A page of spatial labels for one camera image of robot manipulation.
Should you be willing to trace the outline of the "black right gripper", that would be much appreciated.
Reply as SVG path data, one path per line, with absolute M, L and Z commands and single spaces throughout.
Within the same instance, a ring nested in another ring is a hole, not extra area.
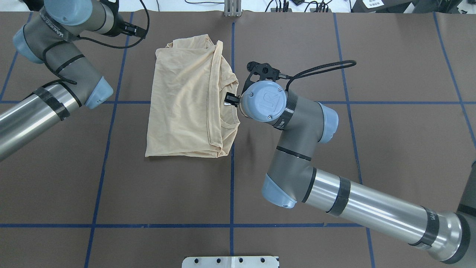
M 289 80 L 290 76 L 287 74 L 282 73 L 277 68 L 273 68 L 269 63 L 258 63 L 256 61 L 250 61 L 247 64 L 247 70 L 250 73 L 248 78 L 245 80 L 242 95 L 245 93 L 248 88 L 258 82 L 258 81 L 265 81 L 270 80 L 276 82 L 279 79 L 286 79 Z M 258 76 L 257 81 L 252 81 L 251 78 L 253 75 Z M 235 108 L 238 108 L 240 104 L 240 96 L 236 96 L 235 94 L 226 94 L 224 99 L 224 105 L 228 106 L 231 105 Z

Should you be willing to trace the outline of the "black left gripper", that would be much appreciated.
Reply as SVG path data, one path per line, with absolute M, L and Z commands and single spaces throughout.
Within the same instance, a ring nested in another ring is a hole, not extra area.
M 120 34 L 135 36 L 138 38 L 146 37 L 146 29 L 143 29 L 139 26 L 133 25 L 129 22 L 123 20 L 121 15 L 116 15 L 114 17 L 113 26 L 108 31 L 109 37 L 116 37 Z

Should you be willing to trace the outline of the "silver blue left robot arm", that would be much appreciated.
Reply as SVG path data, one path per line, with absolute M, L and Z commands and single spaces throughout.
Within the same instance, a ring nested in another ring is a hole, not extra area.
M 109 37 L 124 34 L 142 41 L 150 27 L 126 22 L 119 14 L 118 0 L 26 0 L 24 3 L 38 15 L 16 32 L 14 46 L 29 61 L 44 64 L 56 80 L 36 88 L 1 114 L 1 160 L 70 117 L 78 108 L 94 109 L 113 94 L 113 88 L 75 41 L 120 47 L 81 36 L 82 32 Z

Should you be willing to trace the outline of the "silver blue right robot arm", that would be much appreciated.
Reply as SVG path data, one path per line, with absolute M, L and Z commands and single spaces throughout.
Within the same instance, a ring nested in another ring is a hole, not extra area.
M 448 69 L 443 85 L 418 83 L 415 89 L 353 88 L 343 71 L 295 81 L 292 90 L 336 110 L 339 126 L 333 139 L 315 147 L 308 166 L 332 173 L 381 193 L 432 209 L 455 212 L 475 162 L 474 132 L 458 101 Z M 293 208 L 268 202 L 261 193 L 281 132 L 240 115 L 234 145 L 232 255 L 275 255 L 281 267 L 445 268 L 412 246 L 369 224 L 383 209 L 364 206 L 364 222 L 327 213 L 297 200 Z

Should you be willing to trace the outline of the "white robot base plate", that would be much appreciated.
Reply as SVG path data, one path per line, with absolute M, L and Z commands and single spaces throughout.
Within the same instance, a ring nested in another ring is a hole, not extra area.
M 182 268 L 280 268 L 278 256 L 191 256 Z

